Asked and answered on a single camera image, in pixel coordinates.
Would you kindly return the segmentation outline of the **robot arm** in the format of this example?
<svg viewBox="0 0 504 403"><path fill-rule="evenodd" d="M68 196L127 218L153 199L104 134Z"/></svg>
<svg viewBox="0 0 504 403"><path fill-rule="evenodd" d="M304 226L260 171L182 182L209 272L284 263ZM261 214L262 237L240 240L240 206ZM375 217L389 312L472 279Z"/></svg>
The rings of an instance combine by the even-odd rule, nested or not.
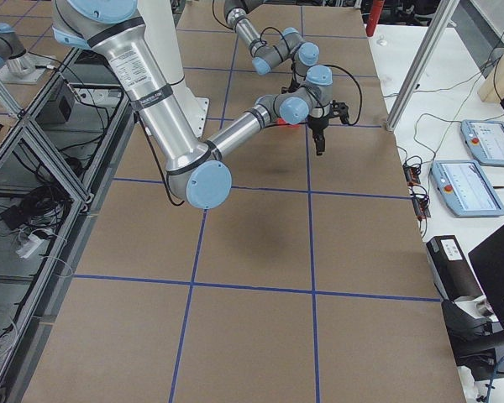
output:
<svg viewBox="0 0 504 403"><path fill-rule="evenodd" d="M277 66L291 61L291 83L282 92L294 92L304 82L307 71L318 63L320 50L307 42L293 27L280 31L266 27L259 33L249 14L265 1L225 1L223 15L227 25L244 41L255 71L264 76Z"/></svg>
<svg viewBox="0 0 504 403"><path fill-rule="evenodd" d="M151 1L55 1L55 39L103 56L128 95L140 124L165 156L162 176L168 197L200 209L223 203L232 186L224 158L262 129L279 122L306 124L318 154L324 130L348 108L333 99L332 71L318 61L319 49L288 28L277 44L266 43L249 20L256 1L227 1L223 16L245 43L255 71L265 75L291 63L291 85L260 97L255 105L208 139L199 127L199 101L184 83L175 21L168 4Z"/></svg>

